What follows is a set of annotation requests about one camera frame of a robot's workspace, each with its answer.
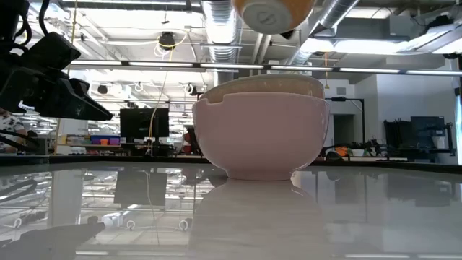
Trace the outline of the white ceramic bowl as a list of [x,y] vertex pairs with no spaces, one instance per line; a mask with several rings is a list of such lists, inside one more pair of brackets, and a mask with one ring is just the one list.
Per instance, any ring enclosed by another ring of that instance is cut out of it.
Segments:
[[227,94],[248,92],[280,92],[325,98],[324,86],[315,78],[300,74],[262,74],[219,84],[205,92],[199,100],[220,103]]

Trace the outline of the colourful storage bins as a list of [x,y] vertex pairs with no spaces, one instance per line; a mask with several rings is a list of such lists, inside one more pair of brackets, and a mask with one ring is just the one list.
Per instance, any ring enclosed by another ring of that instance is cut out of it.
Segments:
[[118,146],[121,138],[116,135],[91,135],[90,141],[92,145],[102,146]]

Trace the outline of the black door frame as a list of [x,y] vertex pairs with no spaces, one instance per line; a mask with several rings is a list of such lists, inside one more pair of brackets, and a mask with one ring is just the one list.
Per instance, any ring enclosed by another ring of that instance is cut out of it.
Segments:
[[346,97],[328,97],[326,101],[330,105],[330,114],[323,146],[364,142],[363,101]]

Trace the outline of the corrugated silver ventilation duct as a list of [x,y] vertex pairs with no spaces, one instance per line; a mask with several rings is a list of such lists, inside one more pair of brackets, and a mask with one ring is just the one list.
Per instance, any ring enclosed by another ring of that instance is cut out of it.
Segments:
[[237,61],[238,16],[230,0],[202,0],[205,29],[211,62],[234,64]]

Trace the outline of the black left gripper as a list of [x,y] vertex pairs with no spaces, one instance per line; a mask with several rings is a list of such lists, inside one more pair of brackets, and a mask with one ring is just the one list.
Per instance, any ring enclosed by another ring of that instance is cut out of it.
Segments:
[[21,113],[25,112],[19,106],[23,103],[47,117],[110,120],[113,114],[87,96],[89,88],[88,82],[69,79],[62,71],[42,73],[20,67],[8,74],[0,73],[0,108]]

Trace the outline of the black computer monitor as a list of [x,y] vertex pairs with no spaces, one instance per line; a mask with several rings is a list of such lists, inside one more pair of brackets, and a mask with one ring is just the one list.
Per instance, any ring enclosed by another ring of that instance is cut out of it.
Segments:
[[134,139],[169,137],[169,109],[120,109],[120,133],[121,137]]

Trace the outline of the orange patterned ceramic bowl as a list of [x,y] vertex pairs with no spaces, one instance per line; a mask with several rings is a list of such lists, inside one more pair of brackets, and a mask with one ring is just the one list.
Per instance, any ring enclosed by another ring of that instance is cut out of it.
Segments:
[[302,24],[317,0],[231,0],[244,23],[257,33],[287,33]]

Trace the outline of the long ceiling light bar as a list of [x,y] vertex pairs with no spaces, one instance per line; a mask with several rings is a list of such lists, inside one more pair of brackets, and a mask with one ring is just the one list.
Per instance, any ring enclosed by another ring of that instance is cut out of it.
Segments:
[[171,61],[110,61],[76,60],[71,62],[72,69],[121,69],[121,70],[264,70],[280,72],[327,72],[354,74],[397,74],[406,76],[462,77],[462,71],[422,70],[422,69],[378,69],[332,66],[287,66],[269,64],[219,64]]

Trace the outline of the black equipment rack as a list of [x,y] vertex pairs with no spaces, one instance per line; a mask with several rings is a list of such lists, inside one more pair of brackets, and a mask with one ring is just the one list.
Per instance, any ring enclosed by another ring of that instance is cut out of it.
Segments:
[[[429,160],[435,163],[438,155],[456,156],[453,144],[452,123],[442,116],[412,116],[409,121],[401,119],[384,121],[387,151],[409,161]],[[445,149],[436,149],[432,137],[445,137]]]

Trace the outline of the large pink ceramic bowl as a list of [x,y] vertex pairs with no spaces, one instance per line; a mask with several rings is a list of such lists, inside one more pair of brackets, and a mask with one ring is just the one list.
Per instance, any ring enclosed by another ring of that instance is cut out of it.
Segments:
[[196,139],[204,157],[234,179],[284,181],[311,164],[327,134],[329,104],[278,92],[226,94],[193,106]]

